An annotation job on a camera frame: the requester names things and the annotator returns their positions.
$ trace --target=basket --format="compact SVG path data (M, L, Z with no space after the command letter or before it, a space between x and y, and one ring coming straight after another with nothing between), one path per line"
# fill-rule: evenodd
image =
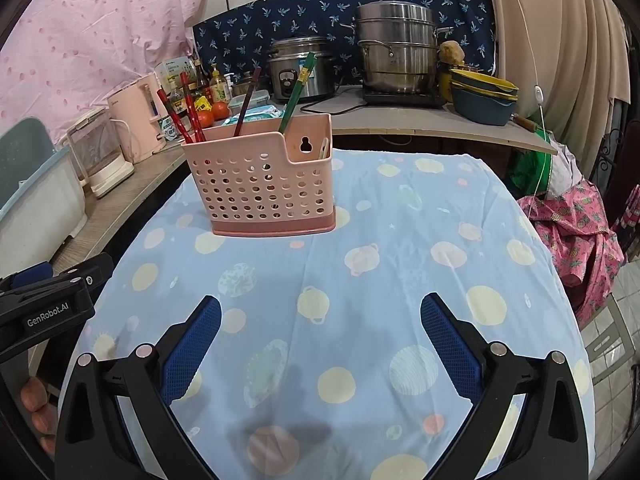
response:
M280 119L204 130L207 142L184 144L213 232L267 237L324 233L335 228L331 116L294 116L287 135ZM318 160L322 140L327 154Z

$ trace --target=metal screw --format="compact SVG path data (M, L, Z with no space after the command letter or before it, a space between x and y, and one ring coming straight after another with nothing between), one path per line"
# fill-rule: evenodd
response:
M491 346L489 346L489 350L491 350L492 354L497 356L503 356L507 354L507 347L502 343L491 343Z
M140 358L149 357L154 348L151 345L140 345L136 348L136 355Z
M91 362L91 354L82 354L78 358L78 364L80 366L87 366Z
M564 354L562 352L559 352L558 350L551 352L551 358L554 360L555 363L559 365L564 364L564 361L566 360L564 358Z

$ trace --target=pink appliance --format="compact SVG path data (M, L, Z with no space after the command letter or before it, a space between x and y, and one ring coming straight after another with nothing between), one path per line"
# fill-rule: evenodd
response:
M158 121L168 114L156 94L159 88L151 73L107 98L124 156L134 164L166 144Z

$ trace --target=navy blue fabric with palm trees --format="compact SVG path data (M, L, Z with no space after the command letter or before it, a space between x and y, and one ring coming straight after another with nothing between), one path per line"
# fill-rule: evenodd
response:
M295 36L324 36L336 56L334 73L344 84L362 81L356 37L348 28L359 5L379 0L257 0L228 10L194 27L204 63L216 63L222 73L267 69L273 41ZM494 71L495 22L491 0L397 0L435 11L438 26L453 27L440 40L456 40L466 63L486 73Z

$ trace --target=keyhole-shaped hole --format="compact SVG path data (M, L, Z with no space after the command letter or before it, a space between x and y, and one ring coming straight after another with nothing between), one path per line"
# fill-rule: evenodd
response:
M302 144L300 144L300 151L302 153L311 153L312 149L313 149L313 146L309 144L309 138L302 137Z

